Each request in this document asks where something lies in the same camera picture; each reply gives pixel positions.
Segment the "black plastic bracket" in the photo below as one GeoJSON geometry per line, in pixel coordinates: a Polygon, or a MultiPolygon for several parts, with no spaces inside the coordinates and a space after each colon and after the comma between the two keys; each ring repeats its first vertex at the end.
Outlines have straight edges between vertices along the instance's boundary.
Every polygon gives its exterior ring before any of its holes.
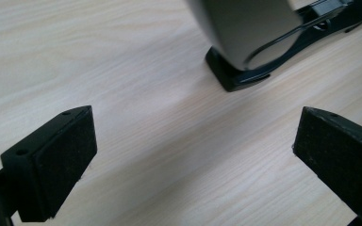
{"type": "Polygon", "coordinates": [[[357,213],[350,226],[362,225],[362,126],[305,107],[293,152],[357,213]]]}
{"type": "Polygon", "coordinates": [[[91,106],[65,111],[1,154],[0,226],[53,218],[97,153],[91,106]]]}
{"type": "Polygon", "coordinates": [[[262,67],[240,71],[229,64],[213,47],[206,54],[206,62],[225,90],[246,89],[270,77],[271,72],[307,46],[337,32],[345,31],[348,33],[362,24],[362,0],[352,1],[337,15],[324,17],[323,20],[319,20],[315,11],[311,5],[295,11],[302,18],[304,24],[318,22],[305,28],[295,43],[283,55],[262,67]]]}

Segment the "gray speaker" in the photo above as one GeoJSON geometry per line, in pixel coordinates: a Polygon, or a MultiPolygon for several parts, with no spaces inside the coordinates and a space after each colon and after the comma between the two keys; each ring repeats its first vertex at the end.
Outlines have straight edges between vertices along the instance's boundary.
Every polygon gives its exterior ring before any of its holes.
{"type": "Polygon", "coordinates": [[[264,80],[308,45],[362,24],[362,0],[320,0],[292,10],[286,0],[187,0],[213,44],[206,55],[223,87],[264,80]]]}

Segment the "wood grain surface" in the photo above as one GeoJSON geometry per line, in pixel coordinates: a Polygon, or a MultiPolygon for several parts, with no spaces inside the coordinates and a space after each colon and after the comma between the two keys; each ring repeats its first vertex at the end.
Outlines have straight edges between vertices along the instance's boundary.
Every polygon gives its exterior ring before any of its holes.
{"type": "Polygon", "coordinates": [[[182,0],[0,0],[0,153],[81,105],[98,142],[58,215],[15,225],[347,225],[291,146],[305,105],[362,125],[362,26],[234,93],[209,47],[182,0]]]}

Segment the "wooden table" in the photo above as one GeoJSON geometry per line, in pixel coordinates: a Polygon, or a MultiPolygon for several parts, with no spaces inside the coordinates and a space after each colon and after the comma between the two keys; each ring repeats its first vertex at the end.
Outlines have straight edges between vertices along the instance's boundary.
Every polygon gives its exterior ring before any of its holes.
{"type": "Polygon", "coordinates": [[[362,125],[362,26],[234,93],[209,46],[180,0],[0,0],[0,153],[81,105],[98,142],[54,219],[15,224],[348,224],[291,146],[305,105],[362,125]]]}

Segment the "black stand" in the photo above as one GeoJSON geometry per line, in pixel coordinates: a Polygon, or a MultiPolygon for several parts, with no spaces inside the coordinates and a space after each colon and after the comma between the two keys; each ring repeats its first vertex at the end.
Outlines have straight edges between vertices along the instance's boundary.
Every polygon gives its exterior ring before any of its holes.
{"type": "MultiPolygon", "coordinates": [[[[313,12],[314,10],[311,6],[296,10],[296,13],[302,18],[304,24],[309,24],[310,22],[319,19],[316,18],[315,13],[313,12]]],[[[280,67],[300,51],[304,50],[307,46],[337,32],[345,31],[348,33],[361,24],[362,0],[354,0],[336,17],[308,27],[282,56],[258,69],[246,71],[237,70],[213,48],[208,51],[206,62],[225,90],[236,91],[245,89],[270,77],[272,71],[280,67]]]]}
{"type": "Polygon", "coordinates": [[[1,154],[0,226],[53,218],[96,155],[92,108],[63,112],[1,154]]]}
{"type": "Polygon", "coordinates": [[[362,126],[305,107],[293,152],[357,214],[349,226],[362,226],[362,126]]]}

